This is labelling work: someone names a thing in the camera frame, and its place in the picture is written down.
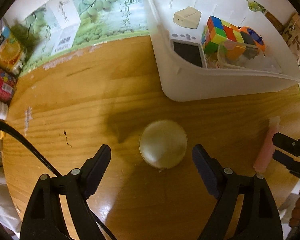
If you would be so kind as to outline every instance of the pink tube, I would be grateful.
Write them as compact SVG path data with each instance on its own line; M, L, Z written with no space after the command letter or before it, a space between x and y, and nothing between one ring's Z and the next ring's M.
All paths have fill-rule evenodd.
M275 116L269 119L269 130L263 146L253 164L256 172L264 173L272 159L275 147L272 143L272 137L279 131L280 117Z

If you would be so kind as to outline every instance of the metal screw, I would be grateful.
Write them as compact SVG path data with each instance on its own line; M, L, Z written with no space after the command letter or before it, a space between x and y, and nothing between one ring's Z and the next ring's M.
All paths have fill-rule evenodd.
M263 174L262 173L257 173L257 178L258 179L263 179L265 176L263 176Z
M72 171L71 171L71 174L72 175L78 175L80 173L80 169L73 169Z
M41 176L40 176L40 179L41 180L45 180L45 179L47 179L48 178L48 175L47 174L42 174Z
M230 168L225 168L223 171L225 172L225 174L232 174L233 173L233 170L231 170Z

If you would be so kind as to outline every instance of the transparent plastic container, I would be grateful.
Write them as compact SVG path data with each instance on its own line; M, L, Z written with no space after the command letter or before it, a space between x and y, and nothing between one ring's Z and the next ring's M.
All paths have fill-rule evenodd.
M219 45L218 62L221 68L282 73L275 57L265 56L255 45L234 41L224 41Z

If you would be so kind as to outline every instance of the round translucent ball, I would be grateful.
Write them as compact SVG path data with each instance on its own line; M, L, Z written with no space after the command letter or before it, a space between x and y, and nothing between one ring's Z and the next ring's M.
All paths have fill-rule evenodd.
M144 129L139 149L143 159L158 169L170 169L186 154L188 139L183 128L171 120L158 120Z

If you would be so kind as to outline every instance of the wooden tabletop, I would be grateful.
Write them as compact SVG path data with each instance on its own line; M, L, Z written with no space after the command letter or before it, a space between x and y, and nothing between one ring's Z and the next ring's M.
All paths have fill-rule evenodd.
M61 174L80 168L102 144L111 147L111 162L88 204L118 240L198 238L216 200L192 162L195 144L202 144L222 166L252 176L269 117L280 116L280 132L300 138L297 86L277 93L174 102L162 92L150 37L109 42L54 68L32 71L18 81L7 119L22 134L29 107L26 138ZM144 127L157 119L178 122L189 141L183 161L162 172L146 164L138 149ZM23 217L39 176L52 174L10 136L3 143L3 166ZM265 177L277 205L297 182L275 161ZM61 201L70 234L77 238L64 196ZM237 218L238 211L228 236Z

